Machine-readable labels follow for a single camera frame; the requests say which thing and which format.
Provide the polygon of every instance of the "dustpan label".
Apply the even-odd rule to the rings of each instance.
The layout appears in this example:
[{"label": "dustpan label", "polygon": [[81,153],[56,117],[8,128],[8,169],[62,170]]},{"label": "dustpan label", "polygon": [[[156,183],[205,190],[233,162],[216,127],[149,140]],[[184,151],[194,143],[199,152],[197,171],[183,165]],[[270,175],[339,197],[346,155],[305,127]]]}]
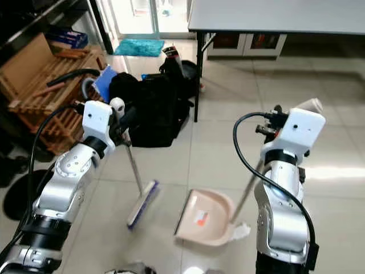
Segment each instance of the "dustpan label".
[{"label": "dustpan label", "polygon": [[207,218],[208,218],[208,213],[206,211],[198,210],[194,219],[194,223],[202,227],[204,226]]}]

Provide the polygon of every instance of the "floor mat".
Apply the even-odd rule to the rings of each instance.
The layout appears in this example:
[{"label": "floor mat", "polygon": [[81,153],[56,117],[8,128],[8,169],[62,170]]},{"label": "floor mat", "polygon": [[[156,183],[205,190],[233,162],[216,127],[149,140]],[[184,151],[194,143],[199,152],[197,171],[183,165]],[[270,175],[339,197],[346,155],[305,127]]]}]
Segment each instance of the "floor mat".
[{"label": "floor mat", "polygon": [[164,43],[163,40],[123,39],[114,55],[158,57]]}]

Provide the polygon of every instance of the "cabinet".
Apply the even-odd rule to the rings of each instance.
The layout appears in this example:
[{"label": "cabinet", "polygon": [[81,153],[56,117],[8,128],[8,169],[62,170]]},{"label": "cabinet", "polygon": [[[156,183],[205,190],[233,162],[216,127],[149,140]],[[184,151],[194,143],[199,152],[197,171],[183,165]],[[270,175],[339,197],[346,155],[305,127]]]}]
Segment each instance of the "cabinet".
[{"label": "cabinet", "polygon": [[217,33],[209,45],[208,56],[268,56],[277,57],[286,34]]}]

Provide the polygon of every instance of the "black bag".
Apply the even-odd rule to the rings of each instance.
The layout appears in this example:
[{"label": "black bag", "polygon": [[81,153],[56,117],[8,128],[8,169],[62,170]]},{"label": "black bag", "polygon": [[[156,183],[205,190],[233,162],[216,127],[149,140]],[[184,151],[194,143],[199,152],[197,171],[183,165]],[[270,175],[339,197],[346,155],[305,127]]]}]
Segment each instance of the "black bag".
[{"label": "black bag", "polygon": [[165,58],[165,62],[160,66],[160,72],[167,74],[178,86],[179,98],[188,99],[195,96],[197,81],[196,64],[188,60],[182,60],[181,64],[182,71],[174,58]]},{"label": "black bag", "polygon": [[164,74],[149,74],[138,81],[125,72],[113,77],[110,99],[121,98],[125,109],[136,107],[136,121],[129,127],[135,147],[169,147],[189,114],[189,104],[177,97],[177,88]]}]

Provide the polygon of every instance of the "pink dustpan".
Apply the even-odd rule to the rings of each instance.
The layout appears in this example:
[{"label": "pink dustpan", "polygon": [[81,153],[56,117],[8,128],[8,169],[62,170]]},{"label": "pink dustpan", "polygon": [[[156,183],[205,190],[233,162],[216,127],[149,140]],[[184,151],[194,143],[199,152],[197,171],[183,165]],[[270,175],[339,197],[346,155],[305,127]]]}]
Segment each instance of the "pink dustpan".
[{"label": "pink dustpan", "polygon": [[205,245],[223,245],[234,231],[230,222],[233,212],[230,197],[212,190],[191,190],[175,236]]}]

